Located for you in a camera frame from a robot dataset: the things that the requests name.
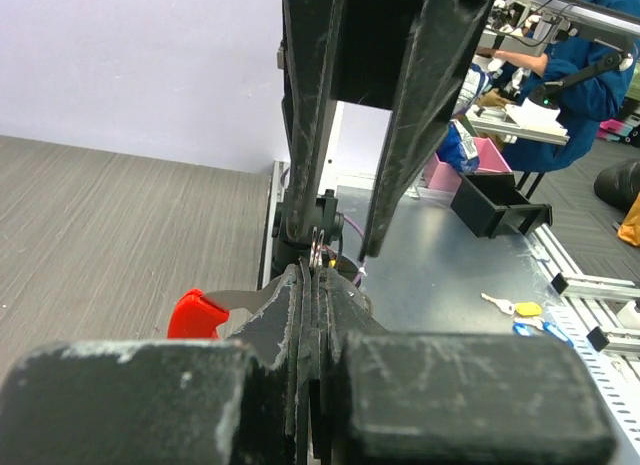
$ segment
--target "gray tabletop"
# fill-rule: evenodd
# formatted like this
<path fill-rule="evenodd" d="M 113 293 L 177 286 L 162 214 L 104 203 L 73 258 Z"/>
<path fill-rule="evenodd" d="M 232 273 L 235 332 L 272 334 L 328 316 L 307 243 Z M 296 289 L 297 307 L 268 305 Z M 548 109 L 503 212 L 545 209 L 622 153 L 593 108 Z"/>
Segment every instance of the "gray tabletop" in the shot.
<path fill-rule="evenodd" d="M 371 191 L 338 187 L 340 211 L 364 228 Z M 382 253 L 369 260 L 365 293 L 386 329 L 407 332 L 513 333 L 511 317 L 481 293 L 540 305 L 558 300 L 522 236 L 477 238 L 449 208 L 452 195 L 428 191 L 403 197 Z M 345 255 L 357 257 L 360 237 L 345 224 Z M 638 455 L 612 419 L 619 450 L 611 465 Z"/>

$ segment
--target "black bag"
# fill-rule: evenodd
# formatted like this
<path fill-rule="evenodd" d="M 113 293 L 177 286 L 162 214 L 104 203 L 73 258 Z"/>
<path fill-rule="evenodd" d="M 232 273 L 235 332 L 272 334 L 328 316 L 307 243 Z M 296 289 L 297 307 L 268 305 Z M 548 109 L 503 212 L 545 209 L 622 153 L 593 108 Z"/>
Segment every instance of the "black bag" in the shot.
<path fill-rule="evenodd" d="M 605 168 L 593 184 L 596 196 L 628 213 L 640 193 L 640 160 L 627 160 Z"/>

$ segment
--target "person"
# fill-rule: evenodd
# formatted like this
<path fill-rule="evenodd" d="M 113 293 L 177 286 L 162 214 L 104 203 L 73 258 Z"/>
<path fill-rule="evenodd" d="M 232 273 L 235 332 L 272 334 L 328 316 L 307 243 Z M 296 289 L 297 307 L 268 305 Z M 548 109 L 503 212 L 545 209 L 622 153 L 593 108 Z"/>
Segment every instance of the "person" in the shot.
<path fill-rule="evenodd" d="M 640 16 L 640 0 L 583 0 L 628 15 Z M 637 61 L 640 41 L 633 51 Z M 494 58 L 505 60 L 503 74 L 494 85 L 506 83 L 518 68 L 531 70 L 522 87 L 518 104 L 541 83 L 558 80 L 597 62 L 611 48 L 580 37 L 549 45 L 540 57 L 496 51 Z M 596 138 L 600 123 L 616 117 L 633 77 L 633 66 L 610 71 L 563 90 L 558 96 L 558 122 L 566 128 L 569 141 L 564 146 L 518 139 L 507 145 L 503 156 L 512 170 L 550 172 L 568 167 L 586 155 Z"/>

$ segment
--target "pink bin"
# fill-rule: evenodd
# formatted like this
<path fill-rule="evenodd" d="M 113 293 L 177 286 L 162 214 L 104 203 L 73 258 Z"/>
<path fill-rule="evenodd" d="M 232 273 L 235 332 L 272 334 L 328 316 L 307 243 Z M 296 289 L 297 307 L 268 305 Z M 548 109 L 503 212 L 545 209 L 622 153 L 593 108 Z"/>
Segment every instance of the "pink bin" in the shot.
<path fill-rule="evenodd" d="M 502 155 L 488 138 L 474 138 L 480 165 L 476 172 L 510 172 L 511 169 Z M 456 192 L 460 186 L 460 175 L 448 163 L 441 162 L 436 154 L 424 167 L 424 181 L 427 188 L 443 192 Z"/>

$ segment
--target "yellow key cover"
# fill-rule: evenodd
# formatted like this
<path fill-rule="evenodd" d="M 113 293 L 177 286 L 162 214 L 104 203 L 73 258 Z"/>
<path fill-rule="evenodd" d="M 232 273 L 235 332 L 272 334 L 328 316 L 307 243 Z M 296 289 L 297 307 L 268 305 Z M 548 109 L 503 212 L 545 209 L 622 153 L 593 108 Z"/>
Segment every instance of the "yellow key cover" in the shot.
<path fill-rule="evenodd" d="M 536 302 L 516 303 L 516 313 L 521 317 L 537 317 L 542 314 L 542 307 Z"/>

